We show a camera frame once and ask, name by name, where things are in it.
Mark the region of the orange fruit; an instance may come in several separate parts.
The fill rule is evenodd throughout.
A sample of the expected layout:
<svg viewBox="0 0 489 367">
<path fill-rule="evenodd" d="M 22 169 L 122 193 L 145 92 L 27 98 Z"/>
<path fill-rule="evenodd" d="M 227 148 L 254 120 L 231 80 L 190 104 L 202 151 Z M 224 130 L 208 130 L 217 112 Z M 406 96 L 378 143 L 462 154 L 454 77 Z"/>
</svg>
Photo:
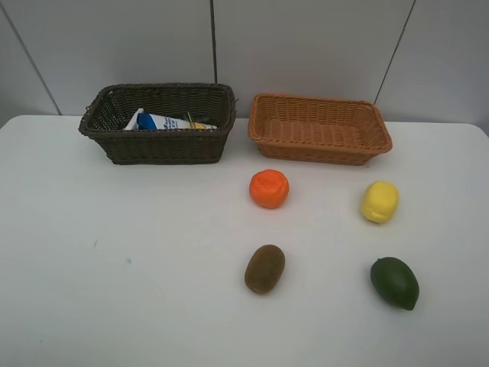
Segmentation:
<svg viewBox="0 0 489 367">
<path fill-rule="evenodd" d="M 257 172 L 249 184 L 251 199 L 258 206 L 266 209 L 277 209 L 282 206 L 289 191 L 287 177 L 282 172 L 271 169 Z"/>
</svg>

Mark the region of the brown kiwi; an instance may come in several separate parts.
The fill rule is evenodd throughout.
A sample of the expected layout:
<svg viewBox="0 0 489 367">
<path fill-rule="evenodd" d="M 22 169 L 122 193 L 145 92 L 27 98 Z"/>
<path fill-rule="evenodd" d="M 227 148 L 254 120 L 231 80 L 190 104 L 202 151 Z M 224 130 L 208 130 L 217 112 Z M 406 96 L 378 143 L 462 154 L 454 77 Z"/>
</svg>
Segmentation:
<svg viewBox="0 0 489 367">
<path fill-rule="evenodd" d="M 268 294 L 278 284 L 285 269 L 286 257 L 275 245 L 263 245 L 251 256 L 244 282 L 255 294 Z"/>
</svg>

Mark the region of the white tube blue cap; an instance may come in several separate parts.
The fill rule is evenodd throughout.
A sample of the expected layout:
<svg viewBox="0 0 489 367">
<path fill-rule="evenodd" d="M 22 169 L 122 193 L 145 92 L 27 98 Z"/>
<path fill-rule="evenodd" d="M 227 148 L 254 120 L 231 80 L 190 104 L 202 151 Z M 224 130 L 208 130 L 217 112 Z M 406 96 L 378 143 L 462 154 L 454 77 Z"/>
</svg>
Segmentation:
<svg viewBox="0 0 489 367">
<path fill-rule="evenodd" d="M 190 122 L 182 119 L 175 119 L 167 116 L 153 115 L 142 112 L 136 119 L 138 130 L 179 130 L 191 129 Z"/>
</svg>

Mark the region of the white marker red caps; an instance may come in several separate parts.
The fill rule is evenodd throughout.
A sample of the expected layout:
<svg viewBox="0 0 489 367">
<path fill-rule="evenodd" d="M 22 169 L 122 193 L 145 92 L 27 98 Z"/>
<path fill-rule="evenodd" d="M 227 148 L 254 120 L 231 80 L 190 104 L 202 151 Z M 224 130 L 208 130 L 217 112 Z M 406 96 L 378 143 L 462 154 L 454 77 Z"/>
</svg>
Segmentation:
<svg viewBox="0 0 489 367">
<path fill-rule="evenodd" d="M 139 108 L 135 111 L 133 116 L 130 118 L 128 124 L 124 127 L 125 131 L 133 131 L 138 129 L 138 116 L 143 113 L 144 110 Z"/>
</svg>

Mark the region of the yellow lemon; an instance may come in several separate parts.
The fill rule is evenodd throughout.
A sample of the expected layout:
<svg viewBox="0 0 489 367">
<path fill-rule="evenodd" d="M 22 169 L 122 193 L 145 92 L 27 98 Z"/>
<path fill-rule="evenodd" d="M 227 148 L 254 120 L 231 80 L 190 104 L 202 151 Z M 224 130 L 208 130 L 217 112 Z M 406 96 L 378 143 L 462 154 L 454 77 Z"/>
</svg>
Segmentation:
<svg viewBox="0 0 489 367">
<path fill-rule="evenodd" d="M 375 181 L 364 192 L 361 214 L 371 222 L 386 223 L 396 212 L 399 198 L 399 192 L 391 182 Z"/>
</svg>

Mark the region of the green lime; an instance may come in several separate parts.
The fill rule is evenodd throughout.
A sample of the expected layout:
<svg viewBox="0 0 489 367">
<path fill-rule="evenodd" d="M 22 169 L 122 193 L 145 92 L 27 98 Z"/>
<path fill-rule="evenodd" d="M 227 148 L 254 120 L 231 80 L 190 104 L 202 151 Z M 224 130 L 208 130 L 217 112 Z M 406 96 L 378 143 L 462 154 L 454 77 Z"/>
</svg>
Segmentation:
<svg viewBox="0 0 489 367">
<path fill-rule="evenodd" d="M 376 260 L 370 270 L 371 283 L 389 305 L 411 311 L 419 298 L 419 283 L 410 267 L 395 257 Z"/>
</svg>

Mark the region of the dark green spray bottle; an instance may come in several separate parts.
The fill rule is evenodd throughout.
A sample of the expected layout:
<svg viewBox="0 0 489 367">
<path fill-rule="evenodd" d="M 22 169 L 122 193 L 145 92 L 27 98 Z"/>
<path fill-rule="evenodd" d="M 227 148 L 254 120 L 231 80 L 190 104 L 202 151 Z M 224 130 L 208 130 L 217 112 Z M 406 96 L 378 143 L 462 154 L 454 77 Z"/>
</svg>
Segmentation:
<svg viewBox="0 0 489 367">
<path fill-rule="evenodd" d="M 210 118 L 205 115 L 194 115 L 191 112 L 186 112 L 183 116 L 191 129 L 216 130 L 218 128 L 216 125 L 213 125 Z"/>
</svg>

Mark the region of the orange wicker basket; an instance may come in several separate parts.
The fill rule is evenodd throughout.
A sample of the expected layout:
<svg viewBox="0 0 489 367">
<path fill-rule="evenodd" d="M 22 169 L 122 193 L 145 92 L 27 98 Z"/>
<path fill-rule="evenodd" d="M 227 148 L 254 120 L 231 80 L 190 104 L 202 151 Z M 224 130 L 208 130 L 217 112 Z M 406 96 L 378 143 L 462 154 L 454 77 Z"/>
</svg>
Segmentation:
<svg viewBox="0 0 489 367">
<path fill-rule="evenodd" d="M 265 157 L 327 164 L 363 165 L 393 146 L 369 102 L 273 93 L 253 98 L 248 136 Z"/>
</svg>

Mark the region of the dark brown wicker basket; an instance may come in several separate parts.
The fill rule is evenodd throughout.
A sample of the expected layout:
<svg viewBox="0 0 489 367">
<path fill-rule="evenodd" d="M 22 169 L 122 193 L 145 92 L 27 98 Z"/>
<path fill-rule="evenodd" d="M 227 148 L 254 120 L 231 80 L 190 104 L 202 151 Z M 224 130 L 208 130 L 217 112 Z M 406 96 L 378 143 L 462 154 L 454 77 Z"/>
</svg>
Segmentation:
<svg viewBox="0 0 489 367">
<path fill-rule="evenodd" d="M 139 108 L 172 118 L 188 112 L 216 129 L 127 130 Z M 225 84 L 117 84 L 102 89 L 87 107 L 79 132 L 114 164 L 212 164 L 221 159 L 235 116 L 235 95 Z"/>
</svg>

